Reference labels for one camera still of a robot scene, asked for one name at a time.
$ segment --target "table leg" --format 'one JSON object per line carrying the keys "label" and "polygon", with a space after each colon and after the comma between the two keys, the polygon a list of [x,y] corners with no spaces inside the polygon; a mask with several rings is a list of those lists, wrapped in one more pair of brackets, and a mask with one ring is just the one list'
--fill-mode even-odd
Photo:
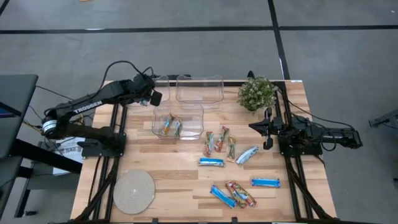
{"label": "table leg", "polygon": [[82,164],[79,162],[56,153],[52,153],[25,141],[21,141],[20,139],[16,139],[14,141],[10,156],[22,156],[23,158],[42,162],[52,167],[67,170],[75,174],[80,174],[82,167]]}
{"label": "table leg", "polygon": [[19,169],[18,169],[17,176],[28,179],[28,178],[30,178],[32,176],[32,173],[33,173],[33,169],[32,168],[20,166]]}

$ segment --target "floor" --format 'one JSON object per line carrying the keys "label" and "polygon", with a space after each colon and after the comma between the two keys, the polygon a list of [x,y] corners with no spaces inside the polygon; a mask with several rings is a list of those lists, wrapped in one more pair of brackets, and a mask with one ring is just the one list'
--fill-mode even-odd
{"label": "floor", "polygon": [[[265,0],[0,0],[2,30],[59,30],[143,27],[272,26]],[[303,80],[313,114],[353,125],[364,147],[338,147],[325,153],[326,171],[342,220],[396,223],[398,134],[368,119],[396,109],[398,93],[398,2],[394,0],[278,0],[279,26],[379,26],[359,30],[283,30],[284,54],[273,30],[212,32],[119,32],[85,34],[0,34],[0,73],[39,75],[38,85],[71,98],[95,91],[108,64],[130,60],[157,74],[219,74],[244,78],[249,70],[268,79]],[[108,80],[129,78],[118,65]],[[37,89],[31,101],[39,114],[63,99]],[[25,117],[40,120],[32,111]],[[41,137],[22,127],[19,137],[37,144]],[[47,223],[69,219],[75,191],[37,190],[28,210],[14,219],[24,184],[17,179],[0,223]]]}

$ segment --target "black line on floor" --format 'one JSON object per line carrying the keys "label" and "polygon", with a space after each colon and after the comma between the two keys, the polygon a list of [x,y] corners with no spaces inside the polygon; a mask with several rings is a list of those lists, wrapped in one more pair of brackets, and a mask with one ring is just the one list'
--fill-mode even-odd
{"label": "black line on floor", "polygon": [[290,80],[290,74],[289,74],[289,69],[287,68],[284,45],[282,43],[282,37],[280,36],[278,20],[276,17],[274,1],[268,0],[268,6],[269,6],[269,12],[271,13],[272,26],[274,27],[275,41],[278,49],[280,66],[282,67],[282,76],[284,80]]}
{"label": "black line on floor", "polygon": [[6,7],[7,7],[9,1],[10,1],[10,0],[4,0],[4,2],[1,4],[1,7],[0,7],[0,16],[1,16],[2,12],[4,12],[4,10],[6,9]]}
{"label": "black line on floor", "polygon": [[0,34],[115,34],[144,32],[208,32],[274,30],[271,26],[153,27],[109,29],[0,30]]}
{"label": "black line on floor", "polygon": [[370,26],[281,26],[279,30],[383,30],[398,29],[398,25]]}

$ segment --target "red wrapper bar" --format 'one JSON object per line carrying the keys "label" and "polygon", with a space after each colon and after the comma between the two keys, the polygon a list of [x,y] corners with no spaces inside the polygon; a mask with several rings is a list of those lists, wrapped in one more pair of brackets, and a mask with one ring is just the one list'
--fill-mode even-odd
{"label": "red wrapper bar", "polygon": [[255,206],[257,205],[257,202],[255,199],[246,191],[244,190],[239,184],[235,182],[232,183],[232,188],[238,193],[238,195],[246,201],[246,203],[250,206]]}
{"label": "red wrapper bar", "polygon": [[246,208],[248,205],[246,204],[245,200],[243,200],[243,198],[241,198],[239,196],[238,192],[235,189],[233,189],[233,185],[234,184],[235,184],[235,182],[228,181],[225,184],[225,187],[229,190],[229,192],[232,195],[232,198],[236,201],[238,206],[241,207],[241,208]]}
{"label": "red wrapper bar", "polygon": [[203,155],[205,155],[206,157],[210,157],[212,150],[213,150],[213,132],[208,131],[206,132],[205,151],[203,152]]}
{"label": "red wrapper bar", "polygon": [[216,152],[221,152],[221,149],[223,148],[223,143],[224,143],[225,136],[228,134],[228,132],[229,132],[229,128],[227,128],[226,126],[223,126],[223,130],[221,132],[221,135],[218,138],[218,141],[216,142],[216,146],[214,147],[214,150]]}

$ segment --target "clear plastic container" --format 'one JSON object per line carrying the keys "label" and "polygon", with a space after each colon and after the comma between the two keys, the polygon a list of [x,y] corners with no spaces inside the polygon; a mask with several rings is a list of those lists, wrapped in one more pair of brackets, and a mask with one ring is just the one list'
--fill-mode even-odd
{"label": "clear plastic container", "polygon": [[175,97],[179,102],[199,104],[205,108],[219,106],[224,99],[224,81],[221,75],[212,77],[177,77]]}
{"label": "clear plastic container", "polygon": [[[170,100],[170,81],[166,75],[162,75],[159,78],[154,78],[155,81],[155,90],[162,94],[162,100],[160,101],[160,105],[167,104]],[[142,106],[139,103],[132,103],[127,106],[129,110],[133,112],[141,112],[141,111],[152,111],[155,106],[152,106],[148,103],[147,106]]]}
{"label": "clear plastic container", "polygon": [[[176,130],[176,119],[170,125],[168,135],[163,135],[162,130],[170,113],[181,117],[182,130],[179,137],[174,136]],[[183,106],[158,106],[154,109],[152,117],[152,132],[160,139],[200,139],[203,132],[203,107],[201,105]]]}

